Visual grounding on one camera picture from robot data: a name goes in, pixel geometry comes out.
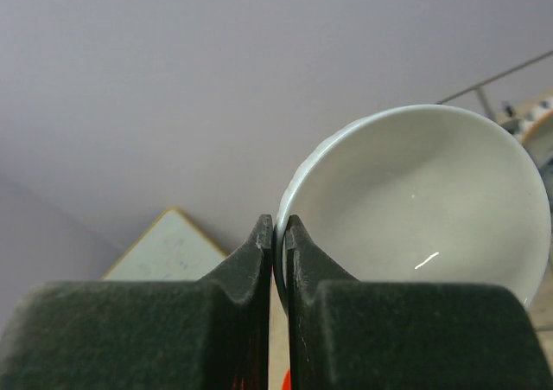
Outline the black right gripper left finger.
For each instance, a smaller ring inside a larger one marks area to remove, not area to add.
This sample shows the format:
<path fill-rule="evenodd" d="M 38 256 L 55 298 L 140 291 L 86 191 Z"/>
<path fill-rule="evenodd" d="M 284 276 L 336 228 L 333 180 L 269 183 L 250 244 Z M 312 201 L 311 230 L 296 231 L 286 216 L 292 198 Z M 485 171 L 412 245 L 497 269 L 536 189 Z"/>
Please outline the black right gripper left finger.
<path fill-rule="evenodd" d="M 4 389 L 265 389 L 273 224 L 195 281 L 35 287 L 1 337 Z"/>

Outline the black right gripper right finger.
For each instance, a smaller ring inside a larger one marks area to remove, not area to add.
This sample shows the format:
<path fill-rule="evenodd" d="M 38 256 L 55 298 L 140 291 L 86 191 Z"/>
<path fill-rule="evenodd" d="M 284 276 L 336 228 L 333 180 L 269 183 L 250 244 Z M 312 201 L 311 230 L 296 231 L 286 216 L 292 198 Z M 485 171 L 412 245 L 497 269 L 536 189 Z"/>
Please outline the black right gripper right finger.
<path fill-rule="evenodd" d="M 297 216 L 285 247 L 292 388 L 551 388 L 531 321 L 506 288 L 359 281 Z"/>

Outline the blue patterned bowl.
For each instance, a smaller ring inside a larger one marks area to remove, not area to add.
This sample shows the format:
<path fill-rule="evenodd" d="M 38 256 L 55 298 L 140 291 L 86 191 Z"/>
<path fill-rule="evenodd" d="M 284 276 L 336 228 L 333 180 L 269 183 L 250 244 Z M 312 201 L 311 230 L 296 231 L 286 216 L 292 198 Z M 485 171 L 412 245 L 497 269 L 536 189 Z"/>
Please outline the blue patterned bowl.
<path fill-rule="evenodd" d="M 535 164 L 542 178 L 550 207 L 552 207 L 552 147 L 548 147 L 534 156 Z"/>

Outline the white orange rimmed striped bowl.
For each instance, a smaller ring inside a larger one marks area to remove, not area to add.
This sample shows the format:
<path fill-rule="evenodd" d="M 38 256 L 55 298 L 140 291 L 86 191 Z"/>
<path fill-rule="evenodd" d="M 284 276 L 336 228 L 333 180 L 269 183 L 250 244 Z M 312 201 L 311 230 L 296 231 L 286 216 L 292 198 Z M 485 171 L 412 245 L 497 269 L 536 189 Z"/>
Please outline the white orange rimmed striped bowl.
<path fill-rule="evenodd" d="M 507 120 L 500 126 L 514 136 L 521 144 L 528 143 L 546 121 L 552 119 L 552 98 L 539 100 L 525 114 L 518 114 L 508 102 L 503 103 Z"/>

